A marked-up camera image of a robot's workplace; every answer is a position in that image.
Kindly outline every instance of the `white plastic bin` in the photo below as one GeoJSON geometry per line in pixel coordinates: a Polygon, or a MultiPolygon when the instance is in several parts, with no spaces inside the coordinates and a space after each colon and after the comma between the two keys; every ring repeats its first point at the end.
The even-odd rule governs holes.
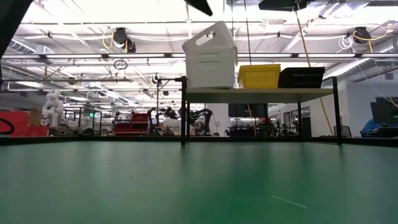
{"type": "Polygon", "coordinates": [[[234,87],[238,50],[223,21],[186,41],[182,49],[186,55],[189,88],[234,87]],[[209,41],[198,45],[202,37],[209,38],[209,41]]]}

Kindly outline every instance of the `table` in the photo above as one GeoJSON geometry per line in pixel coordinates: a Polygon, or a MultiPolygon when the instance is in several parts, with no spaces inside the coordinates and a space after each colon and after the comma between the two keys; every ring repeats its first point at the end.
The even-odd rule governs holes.
{"type": "Polygon", "coordinates": [[[185,145],[189,139],[189,117],[186,118],[186,111],[190,110],[190,103],[297,103],[298,110],[298,136],[303,139],[301,103],[314,100],[319,97],[333,94],[335,105],[335,119],[337,129],[337,144],[342,144],[340,107],[338,101],[337,78],[331,77],[333,89],[316,88],[278,88],[278,89],[220,89],[220,88],[187,88],[187,78],[178,79],[182,82],[182,114],[181,123],[181,145],[185,145]]]}
{"type": "Polygon", "coordinates": [[[0,223],[397,223],[397,160],[299,142],[0,146],[0,223]]]}

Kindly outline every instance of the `yellow basket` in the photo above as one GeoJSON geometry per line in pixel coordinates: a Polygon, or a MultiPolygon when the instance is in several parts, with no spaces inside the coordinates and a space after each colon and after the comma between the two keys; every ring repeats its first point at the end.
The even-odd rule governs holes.
{"type": "Polygon", "coordinates": [[[243,88],[278,88],[279,73],[279,64],[242,65],[238,80],[243,88]]]}

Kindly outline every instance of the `scratch on floor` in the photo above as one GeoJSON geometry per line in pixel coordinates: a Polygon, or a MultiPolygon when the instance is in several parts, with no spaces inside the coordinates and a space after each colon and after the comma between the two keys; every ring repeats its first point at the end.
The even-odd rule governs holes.
{"type": "Polygon", "coordinates": [[[300,207],[302,207],[302,208],[308,209],[308,208],[307,208],[306,206],[304,206],[304,205],[297,204],[297,203],[291,202],[290,200],[286,200],[286,199],[283,199],[283,198],[280,198],[280,197],[276,197],[275,195],[271,195],[271,197],[274,197],[274,198],[276,198],[276,199],[283,200],[283,201],[285,201],[285,202],[288,202],[288,203],[291,203],[291,204],[300,206],[300,207]]]}

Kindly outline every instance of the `black plastic basket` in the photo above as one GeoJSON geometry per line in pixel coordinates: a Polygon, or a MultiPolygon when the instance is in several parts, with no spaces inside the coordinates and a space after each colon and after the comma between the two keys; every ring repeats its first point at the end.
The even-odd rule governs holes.
{"type": "Polygon", "coordinates": [[[279,75],[278,88],[321,88],[324,67],[285,68],[279,75]]]}

